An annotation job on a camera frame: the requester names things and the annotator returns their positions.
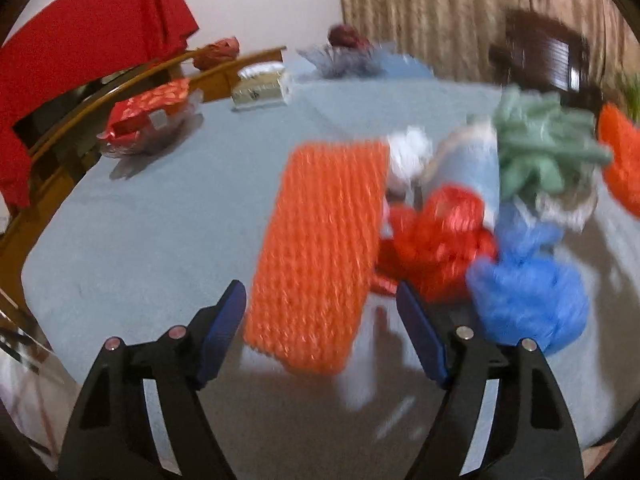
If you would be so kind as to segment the blue plastic bag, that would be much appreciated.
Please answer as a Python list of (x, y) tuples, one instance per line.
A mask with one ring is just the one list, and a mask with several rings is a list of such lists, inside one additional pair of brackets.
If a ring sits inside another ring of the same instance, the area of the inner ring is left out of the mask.
[(508, 346), (530, 338), (553, 356), (580, 337), (589, 313), (578, 269), (553, 253), (564, 230), (504, 202), (494, 235), (497, 259), (478, 258), (465, 275), (485, 336)]

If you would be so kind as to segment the orange foam fruit net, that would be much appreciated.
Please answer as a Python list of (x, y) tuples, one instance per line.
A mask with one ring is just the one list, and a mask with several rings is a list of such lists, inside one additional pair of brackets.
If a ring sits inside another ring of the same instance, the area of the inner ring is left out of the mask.
[(369, 295), (390, 147), (307, 143), (282, 171), (250, 289), (244, 340), (290, 370), (344, 370)]

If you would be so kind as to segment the green rubber glove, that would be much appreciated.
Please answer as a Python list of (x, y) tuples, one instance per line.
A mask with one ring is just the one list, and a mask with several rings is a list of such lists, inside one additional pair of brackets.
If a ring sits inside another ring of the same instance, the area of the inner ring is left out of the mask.
[(561, 195), (613, 160), (612, 150), (594, 135), (596, 116), (564, 106), (556, 92), (506, 87), (492, 124), (502, 200)]

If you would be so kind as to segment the grey-blue tablecloth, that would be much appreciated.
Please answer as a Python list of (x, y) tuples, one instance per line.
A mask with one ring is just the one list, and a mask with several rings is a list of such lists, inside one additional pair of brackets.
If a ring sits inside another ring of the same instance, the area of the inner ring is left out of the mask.
[[(164, 156), (104, 158), (64, 200), (22, 272), (29, 309), (82, 382), (104, 340), (149, 341), (253, 277), (288, 153), (310, 140), (377, 138), (409, 126), (439, 140), (488, 116), (497, 88), (437, 79), (314, 82), (285, 106), (205, 104)], [(590, 297), (585, 333), (550, 361), (582, 446), (639, 396), (639, 225), (608, 192), (558, 251)], [(347, 367), (293, 375), (236, 340), (200, 393), (241, 479), (400, 479), (442, 402), (393, 300), (372, 296)]]

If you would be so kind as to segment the red plastic bag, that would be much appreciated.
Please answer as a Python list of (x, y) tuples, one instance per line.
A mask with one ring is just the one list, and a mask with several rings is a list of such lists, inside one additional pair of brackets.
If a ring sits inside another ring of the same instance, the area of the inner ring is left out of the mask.
[(383, 238), (372, 292), (393, 296), (400, 282), (428, 304), (470, 298), (466, 271), (478, 258), (494, 261), (498, 245), (484, 227), (484, 200), (464, 186), (443, 185), (420, 210), (390, 206), (392, 236)]

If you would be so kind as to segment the white crumpled paper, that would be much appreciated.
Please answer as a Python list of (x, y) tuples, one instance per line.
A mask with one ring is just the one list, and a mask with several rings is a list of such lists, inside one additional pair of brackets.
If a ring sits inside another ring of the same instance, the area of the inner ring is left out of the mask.
[(527, 224), (554, 223), (565, 231), (581, 233), (598, 203), (598, 190), (592, 181), (578, 184), (560, 195), (539, 192), (533, 198), (514, 198), (514, 204)]

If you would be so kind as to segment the blue paper cup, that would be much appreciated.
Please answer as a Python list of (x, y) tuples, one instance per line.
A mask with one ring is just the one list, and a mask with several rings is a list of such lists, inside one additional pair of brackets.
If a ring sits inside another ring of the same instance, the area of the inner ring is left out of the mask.
[(474, 192), (484, 202), (483, 226), (492, 231), (498, 218), (500, 176), (497, 133), (488, 118), (454, 131), (437, 145), (419, 179), (422, 203), (443, 185)]

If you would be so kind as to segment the white crumpled tissue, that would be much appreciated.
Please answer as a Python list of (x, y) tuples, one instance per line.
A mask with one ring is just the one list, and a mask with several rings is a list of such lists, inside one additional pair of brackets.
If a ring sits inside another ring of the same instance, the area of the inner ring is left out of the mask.
[(409, 126), (386, 136), (386, 142), (390, 150), (387, 189), (404, 194), (431, 160), (433, 141), (422, 128)]

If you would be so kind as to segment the red snack packet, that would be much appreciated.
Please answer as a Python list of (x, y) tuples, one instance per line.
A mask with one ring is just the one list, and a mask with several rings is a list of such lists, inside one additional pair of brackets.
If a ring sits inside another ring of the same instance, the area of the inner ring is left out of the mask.
[(190, 82), (186, 78), (116, 102), (98, 139), (115, 146), (134, 146), (145, 129), (167, 126), (169, 119), (189, 105)]

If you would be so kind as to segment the tissue box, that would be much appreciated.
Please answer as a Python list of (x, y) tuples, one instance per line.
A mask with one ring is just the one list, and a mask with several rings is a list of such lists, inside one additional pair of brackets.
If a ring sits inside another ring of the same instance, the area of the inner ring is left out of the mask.
[(291, 77), (282, 62), (261, 62), (238, 71), (239, 81), (231, 91), (235, 110), (288, 104)]

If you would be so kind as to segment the dark wooden chair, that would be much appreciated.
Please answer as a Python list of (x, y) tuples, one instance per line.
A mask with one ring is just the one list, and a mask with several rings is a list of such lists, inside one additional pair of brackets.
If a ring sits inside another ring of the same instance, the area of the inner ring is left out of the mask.
[(504, 41), (490, 46), (488, 60), (500, 86), (556, 91), (565, 106), (600, 112), (603, 94), (589, 76), (589, 42), (559, 21), (532, 11), (507, 10)]

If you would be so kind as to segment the light blue side cloth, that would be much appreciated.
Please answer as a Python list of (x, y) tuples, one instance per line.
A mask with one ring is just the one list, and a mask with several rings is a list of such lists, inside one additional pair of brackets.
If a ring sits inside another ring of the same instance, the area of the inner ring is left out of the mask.
[[(299, 55), (288, 58), (285, 67), (297, 82), (321, 79), (314, 64)], [(381, 71), (374, 78), (386, 79), (434, 79), (434, 72), (421, 61), (406, 54), (386, 53), (381, 61)]]

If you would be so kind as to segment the red cloth cover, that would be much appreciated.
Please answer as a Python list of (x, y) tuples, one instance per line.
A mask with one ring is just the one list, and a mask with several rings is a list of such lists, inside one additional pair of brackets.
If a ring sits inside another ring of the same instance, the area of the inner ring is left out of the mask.
[(1, 194), (29, 204), (32, 160), (13, 130), (42, 104), (103, 76), (186, 50), (186, 0), (54, 0), (1, 48)]

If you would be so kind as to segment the glass fruit bowl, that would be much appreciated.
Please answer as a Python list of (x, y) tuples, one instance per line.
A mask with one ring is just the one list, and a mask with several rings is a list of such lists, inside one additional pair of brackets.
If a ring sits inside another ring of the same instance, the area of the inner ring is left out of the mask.
[(298, 49), (297, 53), (311, 63), (324, 79), (375, 77), (383, 71), (386, 54), (395, 52), (395, 44), (372, 44), (364, 49), (332, 47), (329, 44)]

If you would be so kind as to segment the dark red fruit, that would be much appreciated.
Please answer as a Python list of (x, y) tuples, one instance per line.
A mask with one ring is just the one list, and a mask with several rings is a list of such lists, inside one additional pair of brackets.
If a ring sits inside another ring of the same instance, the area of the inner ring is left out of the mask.
[(352, 50), (367, 50), (371, 47), (370, 40), (360, 34), (355, 27), (347, 24), (336, 24), (328, 31), (329, 45), (334, 48)]

